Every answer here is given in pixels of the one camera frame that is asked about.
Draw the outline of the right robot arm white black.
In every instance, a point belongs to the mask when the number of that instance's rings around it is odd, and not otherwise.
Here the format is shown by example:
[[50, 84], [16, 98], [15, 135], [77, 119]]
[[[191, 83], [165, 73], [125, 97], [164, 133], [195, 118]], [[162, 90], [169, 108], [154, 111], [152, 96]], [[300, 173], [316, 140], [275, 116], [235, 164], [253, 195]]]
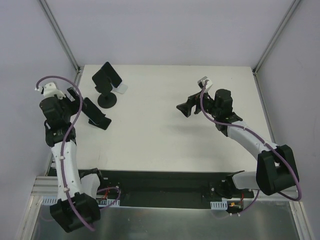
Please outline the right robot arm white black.
[[238, 171], [226, 177], [221, 189], [226, 198], [237, 197], [243, 189], [260, 190], [265, 195], [282, 194], [297, 186], [299, 174], [293, 150], [286, 144], [268, 143], [246, 126], [233, 111], [233, 98], [226, 89], [218, 89], [214, 98], [206, 92], [198, 92], [176, 107], [185, 117], [203, 113], [215, 123], [218, 131], [236, 141], [257, 161], [256, 170]]

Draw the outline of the black folding phone stand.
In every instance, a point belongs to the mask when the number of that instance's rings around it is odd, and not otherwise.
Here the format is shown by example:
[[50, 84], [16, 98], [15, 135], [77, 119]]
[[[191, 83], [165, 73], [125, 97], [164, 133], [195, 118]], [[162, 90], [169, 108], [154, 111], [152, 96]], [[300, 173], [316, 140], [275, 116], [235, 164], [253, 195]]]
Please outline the black folding phone stand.
[[99, 123], [94, 123], [91, 119], [88, 120], [88, 123], [94, 127], [97, 127], [102, 130], [106, 130], [111, 124], [112, 120], [107, 117], [102, 117]]

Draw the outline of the black phone teal edge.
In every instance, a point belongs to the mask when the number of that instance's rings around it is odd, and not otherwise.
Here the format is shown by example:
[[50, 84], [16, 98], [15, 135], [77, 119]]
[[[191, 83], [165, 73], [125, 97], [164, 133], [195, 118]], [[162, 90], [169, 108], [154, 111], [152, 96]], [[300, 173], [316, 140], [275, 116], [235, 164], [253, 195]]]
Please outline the black phone teal edge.
[[101, 110], [88, 97], [83, 99], [82, 112], [88, 117], [88, 122], [95, 126], [100, 125], [105, 117]]

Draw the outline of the black round base phone holder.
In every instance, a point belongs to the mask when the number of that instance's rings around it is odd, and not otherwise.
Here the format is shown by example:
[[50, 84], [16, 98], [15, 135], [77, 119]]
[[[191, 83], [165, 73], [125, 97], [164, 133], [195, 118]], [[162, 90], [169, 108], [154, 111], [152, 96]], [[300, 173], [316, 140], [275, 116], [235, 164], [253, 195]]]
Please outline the black round base phone holder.
[[100, 93], [97, 103], [103, 109], [110, 109], [117, 103], [117, 97], [111, 92], [111, 88], [95, 87], [96, 91]]

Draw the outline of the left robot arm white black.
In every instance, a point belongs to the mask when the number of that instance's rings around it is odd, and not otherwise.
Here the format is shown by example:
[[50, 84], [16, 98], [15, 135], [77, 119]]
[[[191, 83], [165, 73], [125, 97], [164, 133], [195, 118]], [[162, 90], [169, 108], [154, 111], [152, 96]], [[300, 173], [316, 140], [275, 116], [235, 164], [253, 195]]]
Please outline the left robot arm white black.
[[50, 214], [67, 233], [82, 227], [94, 231], [94, 222], [101, 218], [96, 197], [105, 191], [106, 183], [96, 168], [79, 173], [76, 131], [71, 122], [72, 116], [79, 115], [79, 103], [70, 101], [53, 82], [37, 91], [44, 96], [39, 107], [45, 116], [45, 141], [57, 175], [56, 203], [50, 206]]

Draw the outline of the black phone blue edge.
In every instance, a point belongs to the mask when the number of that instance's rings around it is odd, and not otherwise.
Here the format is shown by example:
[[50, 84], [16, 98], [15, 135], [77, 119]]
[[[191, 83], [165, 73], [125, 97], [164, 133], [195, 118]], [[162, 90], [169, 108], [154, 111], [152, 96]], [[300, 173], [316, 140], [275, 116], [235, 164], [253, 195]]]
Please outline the black phone blue edge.
[[122, 83], [122, 78], [116, 72], [116, 70], [112, 67], [112, 65], [107, 61], [101, 67], [102, 71], [106, 74], [106, 76], [110, 79], [110, 83], [114, 88], [118, 88]]

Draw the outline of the white folding phone stand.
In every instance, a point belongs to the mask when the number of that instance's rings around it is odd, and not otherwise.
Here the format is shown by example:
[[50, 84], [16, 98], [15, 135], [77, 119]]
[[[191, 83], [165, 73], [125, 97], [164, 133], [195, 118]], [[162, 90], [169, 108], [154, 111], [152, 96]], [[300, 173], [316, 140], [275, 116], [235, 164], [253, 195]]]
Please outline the white folding phone stand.
[[112, 91], [119, 94], [124, 94], [128, 89], [128, 85], [124, 84], [123, 81], [112, 81], [111, 85]]

